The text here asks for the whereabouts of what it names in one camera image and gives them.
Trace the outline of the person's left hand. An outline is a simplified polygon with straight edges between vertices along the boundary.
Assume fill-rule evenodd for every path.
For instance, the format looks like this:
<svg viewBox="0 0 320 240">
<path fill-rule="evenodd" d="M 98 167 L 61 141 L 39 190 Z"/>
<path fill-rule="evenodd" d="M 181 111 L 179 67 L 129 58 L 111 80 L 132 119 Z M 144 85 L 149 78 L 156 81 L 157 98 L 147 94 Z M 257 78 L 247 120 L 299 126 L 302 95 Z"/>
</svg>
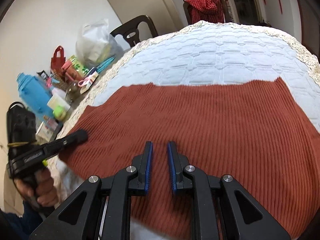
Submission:
<svg viewBox="0 0 320 240">
<path fill-rule="evenodd" d="M 37 172 L 36 179 L 38 182 L 36 190 L 33 190 L 22 180 L 18 178 L 14 179 L 16 189 L 23 200 L 27 200 L 27 198 L 37 195 L 37 202 L 42 207 L 52 207 L 56 205 L 59 201 L 59 198 L 57 195 L 57 189 L 54 186 L 54 180 L 48 168 L 44 168 L 42 171 Z"/>
</svg>

